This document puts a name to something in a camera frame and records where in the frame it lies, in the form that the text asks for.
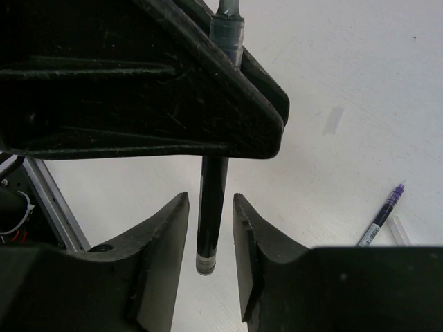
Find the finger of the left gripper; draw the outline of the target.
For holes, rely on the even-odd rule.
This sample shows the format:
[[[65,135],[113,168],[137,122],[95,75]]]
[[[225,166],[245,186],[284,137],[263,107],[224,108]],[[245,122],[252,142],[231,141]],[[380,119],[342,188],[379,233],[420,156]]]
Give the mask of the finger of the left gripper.
[[[179,0],[179,7],[200,29],[209,34],[213,11],[204,1]],[[289,96],[246,48],[243,50],[241,72],[275,107],[286,125],[289,119]]]
[[[284,122],[179,1],[2,1],[1,150],[268,159]]]

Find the purple gel pen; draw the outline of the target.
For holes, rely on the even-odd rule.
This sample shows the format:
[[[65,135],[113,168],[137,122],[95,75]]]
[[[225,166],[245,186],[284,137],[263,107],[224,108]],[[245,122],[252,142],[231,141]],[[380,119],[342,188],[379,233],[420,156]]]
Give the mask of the purple gel pen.
[[[391,215],[405,190],[405,182],[398,184],[390,193],[376,217],[357,243],[358,247],[368,247]]]

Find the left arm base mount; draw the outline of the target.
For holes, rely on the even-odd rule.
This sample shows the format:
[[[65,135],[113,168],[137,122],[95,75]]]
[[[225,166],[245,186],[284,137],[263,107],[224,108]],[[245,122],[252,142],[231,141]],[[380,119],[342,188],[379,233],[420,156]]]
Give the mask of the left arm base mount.
[[[1,244],[66,246],[24,167],[23,156],[1,153]]]

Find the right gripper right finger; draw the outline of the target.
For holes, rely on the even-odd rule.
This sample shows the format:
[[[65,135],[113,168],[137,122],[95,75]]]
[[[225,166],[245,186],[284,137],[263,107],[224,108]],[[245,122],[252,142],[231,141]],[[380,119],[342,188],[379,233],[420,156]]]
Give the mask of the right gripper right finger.
[[[440,247],[306,248],[233,198],[249,331],[441,331]]]

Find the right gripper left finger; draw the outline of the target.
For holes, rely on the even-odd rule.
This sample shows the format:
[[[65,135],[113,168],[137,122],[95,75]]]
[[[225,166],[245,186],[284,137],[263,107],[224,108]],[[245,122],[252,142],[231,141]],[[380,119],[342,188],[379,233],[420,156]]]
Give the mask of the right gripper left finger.
[[[1,247],[2,331],[169,331],[189,199],[89,251]]]

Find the black gel pen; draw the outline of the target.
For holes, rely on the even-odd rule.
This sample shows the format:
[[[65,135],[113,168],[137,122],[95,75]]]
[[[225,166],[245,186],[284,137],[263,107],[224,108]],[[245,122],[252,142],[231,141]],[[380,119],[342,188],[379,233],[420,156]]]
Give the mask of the black gel pen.
[[[233,66],[241,66],[244,18],[239,11],[239,0],[219,2],[217,12],[210,20],[210,39],[227,55]],[[196,270],[203,276],[212,274],[216,265],[228,162],[227,157],[202,157]]]

